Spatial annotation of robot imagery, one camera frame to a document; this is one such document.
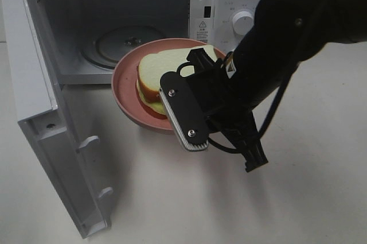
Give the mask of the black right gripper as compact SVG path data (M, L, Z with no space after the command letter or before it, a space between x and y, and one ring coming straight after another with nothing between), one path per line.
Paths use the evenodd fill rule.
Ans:
M181 64L176 72L186 78L204 114L209 144L216 143L210 135L220 132L245 158L246 172L267 164L252 112L240 106L222 80L223 59L214 61L203 49L192 49L187 62Z

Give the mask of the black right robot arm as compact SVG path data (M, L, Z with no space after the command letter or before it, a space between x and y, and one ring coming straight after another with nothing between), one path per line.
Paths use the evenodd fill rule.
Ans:
M213 60L192 49L194 74L162 77L170 122L186 150L241 154L250 172L267 163L260 140L299 64L330 42L365 40L366 0L260 0L233 51Z

